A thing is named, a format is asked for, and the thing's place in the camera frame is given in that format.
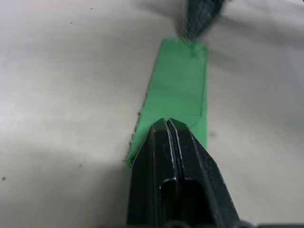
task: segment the white surface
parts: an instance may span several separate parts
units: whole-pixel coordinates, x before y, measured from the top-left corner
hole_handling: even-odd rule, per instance
[[[181,9],[0,0],[1,228],[124,224],[122,160]],[[205,37],[209,152],[253,223],[304,222],[303,16],[301,0],[234,0]]]

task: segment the green fabric strip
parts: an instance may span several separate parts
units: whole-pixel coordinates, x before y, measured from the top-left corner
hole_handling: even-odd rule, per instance
[[[131,166],[153,123],[161,118],[184,122],[207,147],[207,47],[177,38],[160,47],[148,94],[131,141]]]

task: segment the green cloth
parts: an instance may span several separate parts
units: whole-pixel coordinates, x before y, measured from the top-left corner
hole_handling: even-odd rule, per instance
[[[177,38],[160,47],[148,94],[131,141],[131,166],[153,123],[161,118],[179,120],[207,146],[207,47]]]

